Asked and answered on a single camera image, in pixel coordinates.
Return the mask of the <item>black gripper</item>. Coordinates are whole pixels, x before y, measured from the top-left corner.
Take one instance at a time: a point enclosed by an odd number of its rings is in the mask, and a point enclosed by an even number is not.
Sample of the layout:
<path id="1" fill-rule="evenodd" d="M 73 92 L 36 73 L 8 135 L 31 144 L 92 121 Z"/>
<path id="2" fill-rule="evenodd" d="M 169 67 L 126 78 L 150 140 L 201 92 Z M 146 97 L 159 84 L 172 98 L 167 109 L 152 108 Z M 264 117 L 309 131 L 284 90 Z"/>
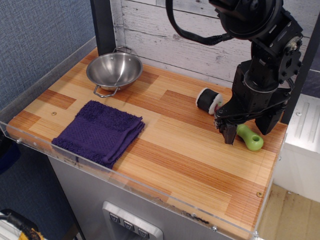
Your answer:
<path id="1" fill-rule="evenodd" d="M 291 92 L 290 88 L 255 91 L 245 81 L 234 81 L 231 90 L 231 99 L 216 112 L 214 120 L 228 145 L 234 143 L 237 125 L 249 120 L 255 120 L 263 135 L 269 134 L 282 116 Z"/>

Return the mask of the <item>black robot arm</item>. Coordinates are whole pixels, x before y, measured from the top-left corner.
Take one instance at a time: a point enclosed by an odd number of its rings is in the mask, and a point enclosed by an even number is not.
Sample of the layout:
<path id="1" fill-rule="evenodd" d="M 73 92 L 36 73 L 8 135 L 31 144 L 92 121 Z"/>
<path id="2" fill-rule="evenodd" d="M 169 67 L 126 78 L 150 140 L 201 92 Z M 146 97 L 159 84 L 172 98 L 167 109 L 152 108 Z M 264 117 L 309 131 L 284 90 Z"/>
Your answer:
<path id="1" fill-rule="evenodd" d="M 240 63 L 234 75 L 231 99 L 215 114 L 214 124 L 226 144 L 232 144 L 237 126 L 254 120 L 263 135 L 278 123 L 290 91 L 280 89 L 302 66 L 302 28 L 281 0 L 213 0 L 222 27 L 235 39 L 251 42 L 251 59 Z"/>

